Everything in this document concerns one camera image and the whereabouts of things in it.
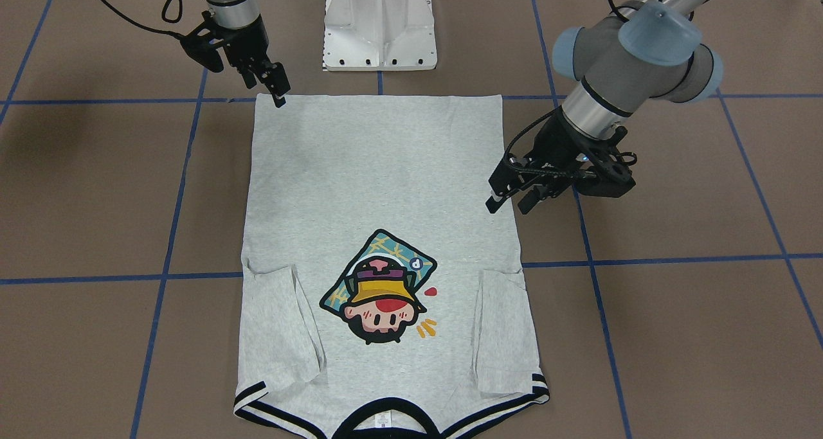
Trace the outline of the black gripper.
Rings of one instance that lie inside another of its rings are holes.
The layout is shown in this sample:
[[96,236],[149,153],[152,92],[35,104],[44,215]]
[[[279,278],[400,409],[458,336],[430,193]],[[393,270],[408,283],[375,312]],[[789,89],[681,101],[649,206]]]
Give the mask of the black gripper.
[[626,153],[621,152],[617,144],[627,134],[627,128],[616,123],[606,128],[605,139],[594,138],[573,126],[561,108],[546,113],[506,145],[505,169],[492,172],[491,195],[485,207],[495,214],[507,200],[525,191],[517,206],[520,213],[527,215],[541,202],[559,197],[568,187],[574,188],[574,182],[587,176],[586,170],[591,164],[584,150],[588,145],[607,143],[618,152]]
[[223,50],[229,64],[239,73],[254,73],[259,84],[269,91],[274,105],[277,108],[285,105],[285,96],[291,90],[290,81],[283,64],[273,63],[268,58],[269,41],[262,16],[258,15],[251,24],[237,29],[221,26],[211,12],[203,12],[202,16],[203,22],[194,30],[214,32],[221,45],[219,49]]

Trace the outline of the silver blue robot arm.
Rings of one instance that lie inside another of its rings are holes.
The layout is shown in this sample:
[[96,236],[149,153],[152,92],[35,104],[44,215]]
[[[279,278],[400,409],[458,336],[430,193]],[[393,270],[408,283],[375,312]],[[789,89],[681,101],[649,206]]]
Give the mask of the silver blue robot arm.
[[258,0],[205,0],[202,22],[188,34],[174,33],[183,51],[212,73],[235,68],[245,87],[264,85],[276,107],[291,85],[281,63],[268,55],[269,38]]
[[617,148],[626,120],[646,100],[697,102],[722,82],[722,58],[691,20],[710,0],[607,1],[610,13],[597,25],[570,27],[557,38],[554,69],[576,85],[532,123],[539,132],[529,152],[518,157],[505,149],[489,179],[491,213],[520,192],[523,214],[571,187],[580,195],[620,198],[636,185],[635,153]]

